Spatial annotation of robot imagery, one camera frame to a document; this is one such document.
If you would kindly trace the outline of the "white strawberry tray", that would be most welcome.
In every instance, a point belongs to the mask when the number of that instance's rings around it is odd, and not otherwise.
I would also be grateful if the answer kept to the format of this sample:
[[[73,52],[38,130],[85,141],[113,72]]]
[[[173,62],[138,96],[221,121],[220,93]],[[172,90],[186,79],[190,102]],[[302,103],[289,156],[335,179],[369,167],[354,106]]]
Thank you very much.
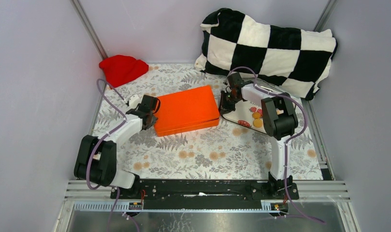
[[[295,134],[299,125],[295,112],[297,104],[291,100],[288,93],[267,95],[256,90],[253,84],[249,84],[242,88],[242,95],[246,101],[239,101],[235,105],[235,111],[223,115],[225,120],[275,137],[277,140]],[[253,126],[254,112],[261,113],[263,127]]]

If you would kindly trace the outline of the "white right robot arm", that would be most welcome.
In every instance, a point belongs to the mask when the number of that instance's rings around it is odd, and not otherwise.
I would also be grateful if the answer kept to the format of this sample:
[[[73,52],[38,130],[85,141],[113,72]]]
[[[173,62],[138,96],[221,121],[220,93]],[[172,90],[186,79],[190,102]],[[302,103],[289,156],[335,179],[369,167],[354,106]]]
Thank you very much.
[[[261,105],[263,128],[271,137],[272,166],[269,177],[275,180],[268,185],[267,191],[270,197],[280,199],[287,192],[282,181],[291,176],[287,141],[295,134],[299,124],[293,99],[288,93],[275,93],[253,81],[245,81],[238,72],[227,76],[227,85],[229,90],[221,91],[218,108],[222,116],[236,111],[238,102],[249,101]]]

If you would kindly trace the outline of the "metal tongs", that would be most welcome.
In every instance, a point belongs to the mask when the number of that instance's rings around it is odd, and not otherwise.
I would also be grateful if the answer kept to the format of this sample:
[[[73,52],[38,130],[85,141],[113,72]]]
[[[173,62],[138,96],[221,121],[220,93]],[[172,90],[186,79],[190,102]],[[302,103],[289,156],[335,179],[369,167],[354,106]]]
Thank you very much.
[[[260,92],[263,92],[267,95],[279,95],[285,93],[285,91],[277,88],[276,86],[267,83],[267,82],[254,82],[254,88]]]

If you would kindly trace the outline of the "orange tin lid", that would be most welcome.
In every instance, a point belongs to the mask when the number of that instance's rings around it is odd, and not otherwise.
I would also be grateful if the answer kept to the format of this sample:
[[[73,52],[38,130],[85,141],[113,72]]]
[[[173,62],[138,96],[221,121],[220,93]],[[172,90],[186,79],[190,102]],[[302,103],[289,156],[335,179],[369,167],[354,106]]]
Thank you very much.
[[[220,118],[210,86],[197,87],[158,97],[158,126],[166,129],[190,126]]]

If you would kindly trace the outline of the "orange cookie tin box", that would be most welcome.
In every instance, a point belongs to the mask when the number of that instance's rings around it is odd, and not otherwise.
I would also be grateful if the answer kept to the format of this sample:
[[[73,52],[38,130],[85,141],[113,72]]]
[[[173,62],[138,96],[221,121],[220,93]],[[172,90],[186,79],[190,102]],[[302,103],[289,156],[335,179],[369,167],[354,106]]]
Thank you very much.
[[[209,120],[206,122],[202,122],[199,124],[195,125],[190,125],[190,126],[184,126],[184,127],[179,127],[179,128],[173,128],[173,129],[166,129],[158,126],[158,122],[155,124],[154,128],[156,131],[156,134],[158,137],[162,136],[168,136],[168,135],[173,135],[173,134],[179,134],[179,133],[184,133],[184,132],[189,132],[189,131],[195,131],[195,130],[200,130],[200,129],[206,129],[210,127],[215,127],[219,124],[219,118],[214,119],[214,120]]]

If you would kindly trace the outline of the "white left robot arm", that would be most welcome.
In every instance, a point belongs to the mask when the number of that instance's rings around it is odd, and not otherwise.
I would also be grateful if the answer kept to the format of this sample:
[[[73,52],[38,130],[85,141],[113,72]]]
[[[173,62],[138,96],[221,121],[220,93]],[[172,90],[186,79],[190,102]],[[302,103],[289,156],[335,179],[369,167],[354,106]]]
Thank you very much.
[[[140,186],[135,182],[139,176],[118,168],[117,154],[132,136],[154,126],[158,119],[155,113],[160,107],[161,101],[156,97],[131,96],[120,125],[102,136],[86,135],[82,138],[74,176],[100,186],[122,188],[126,197],[136,198],[140,194]]]

